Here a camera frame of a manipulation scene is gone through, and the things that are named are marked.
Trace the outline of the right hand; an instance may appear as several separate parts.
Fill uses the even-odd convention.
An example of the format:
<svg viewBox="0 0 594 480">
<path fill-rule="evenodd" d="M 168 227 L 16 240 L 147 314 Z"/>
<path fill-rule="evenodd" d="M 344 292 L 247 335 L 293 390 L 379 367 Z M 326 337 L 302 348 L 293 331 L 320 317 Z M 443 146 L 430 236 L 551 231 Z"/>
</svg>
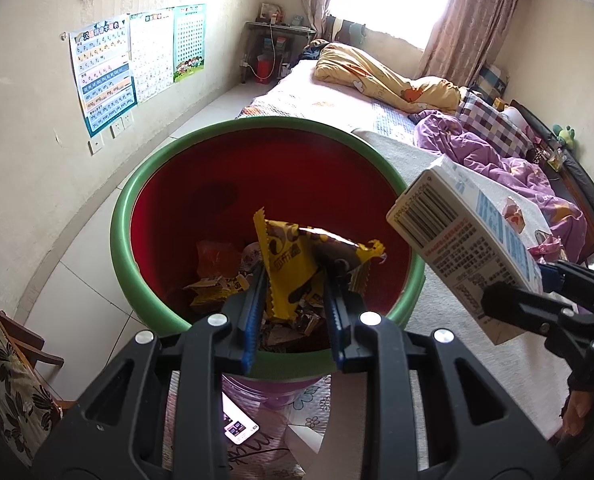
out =
<svg viewBox="0 0 594 480">
<path fill-rule="evenodd" d="M 564 434 L 577 436 L 584 429 L 585 418 L 592 409 L 594 392 L 572 390 L 563 408 Z"/>
</svg>

